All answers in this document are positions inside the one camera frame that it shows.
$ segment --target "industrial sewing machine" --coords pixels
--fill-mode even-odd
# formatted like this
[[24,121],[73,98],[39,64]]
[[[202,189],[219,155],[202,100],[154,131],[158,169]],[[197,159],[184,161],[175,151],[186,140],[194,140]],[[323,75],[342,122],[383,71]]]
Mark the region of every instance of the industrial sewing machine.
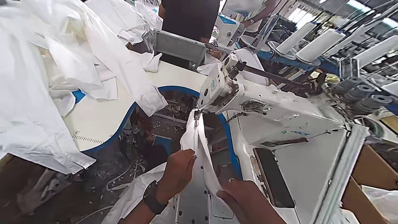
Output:
[[[239,72],[245,66],[231,53],[213,68],[200,90],[198,114],[224,115],[242,178],[258,185],[286,223],[333,223],[368,128],[344,118],[325,96],[305,99],[244,80]],[[197,161],[191,183],[176,198],[176,223],[238,223],[206,194]]]
[[217,43],[223,47],[232,46],[245,30],[243,24],[221,13],[218,14],[215,25],[219,29]]
[[245,135],[250,145],[276,147],[305,142],[341,125],[324,117],[307,99],[275,86],[245,82],[239,76],[245,65],[232,52],[223,65],[214,67],[202,85],[198,109],[216,114],[237,110],[246,116],[265,118],[266,132],[258,132],[258,127],[252,126]]

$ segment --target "chain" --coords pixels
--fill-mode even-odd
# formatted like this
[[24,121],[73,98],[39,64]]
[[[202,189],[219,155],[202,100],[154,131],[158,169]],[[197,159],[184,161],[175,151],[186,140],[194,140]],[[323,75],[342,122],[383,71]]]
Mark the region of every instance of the chain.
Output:
[[232,119],[237,118],[239,116],[247,116],[246,113],[244,112],[239,112],[237,114],[235,114],[234,116],[232,116],[231,118],[229,118],[228,120],[226,120],[224,123],[222,123],[220,126],[218,126],[217,128],[215,128],[213,131],[211,131],[211,133],[214,133],[215,131],[217,131],[218,129],[220,129],[224,124],[229,123]]

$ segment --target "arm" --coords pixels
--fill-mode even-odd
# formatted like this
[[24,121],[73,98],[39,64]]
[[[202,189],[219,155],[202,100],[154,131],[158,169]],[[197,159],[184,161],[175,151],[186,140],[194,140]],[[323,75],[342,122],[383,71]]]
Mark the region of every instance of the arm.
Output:
[[286,224],[253,181],[231,179],[219,196],[236,214],[240,223]]
[[204,38],[204,37],[200,38],[200,42],[202,42],[202,43],[209,43],[209,41],[210,41],[209,38]]
[[166,13],[166,9],[164,8],[163,4],[160,4],[160,7],[159,7],[159,16],[160,16],[162,19],[164,19],[165,13]]
[[269,16],[269,14],[271,14],[275,8],[276,8],[276,1],[277,0],[268,0],[265,2],[265,8],[256,16],[254,16],[253,18],[249,19],[249,20],[245,20],[243,21],[243,25],[245,27],[250,26],[250,20],[254,20],[254,22],[258,22],[262,19],[264,19],[265,17]]
[[[167,159],[166,169],[162,179],[158,183],[155,193],[160,204],[167,204],[174,195],[181,192],[192,178],[192,169],[196,159],[191,149],[180,150],[173,153]],[[124,224],[148,224],[155,214],[146,205],[144,200],[127,215]]]

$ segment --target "cardboard box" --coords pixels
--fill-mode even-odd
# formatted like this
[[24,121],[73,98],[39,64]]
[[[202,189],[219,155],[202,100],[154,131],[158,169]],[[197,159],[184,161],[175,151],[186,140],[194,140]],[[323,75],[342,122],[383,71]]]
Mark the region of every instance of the cardboard box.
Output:
[[360,185],[398,190],[398,174],[370,146],[359,154],[341,202],[361,224],[389,224],[362,191]]

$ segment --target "thread spool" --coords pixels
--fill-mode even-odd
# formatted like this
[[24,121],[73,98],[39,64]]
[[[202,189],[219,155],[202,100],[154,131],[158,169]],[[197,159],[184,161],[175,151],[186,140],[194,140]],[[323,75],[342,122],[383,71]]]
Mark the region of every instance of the thread spool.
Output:
[[355,86],[362,83],[362,79],[359,77],[348,77],[344,79],[342,82],[339,82],[335,87],[336,93],[346,93]]
[[387,38],[386,40],[376,44],[366,51],[353,57],[358,60],[359,68],[373,62],[374,60],[385,55],[390,50],[394,50],[398,46],[398,35]]
[[296,44],[302,40],[305,35],[311,32],[316,27],[315,23],[309,22],[302,26],[300,29],[295,31],[290,37],[282,42],[276,50],[282,54],[288,53]]
[[379,109],[380,107],[389,104],[391,102],[392,102],[391,97],[375,94],[364,100],[359,101],[358,103],[362,104],[367,108]]
[[302,61],[313,62],[331,46],[343,39],[345,34],[337,32],[335,29],[328,29],[319,37],[297,52],[296,56]]
[[371,114],[380,107],[392,102],[392,98],[383,95],[372,95],[366,99],[356,102],[353,106],[357,114]]
[[375,89],[369,85],[359,85],[344,94],[344,98],[348,101],[356,102],[367,98]]

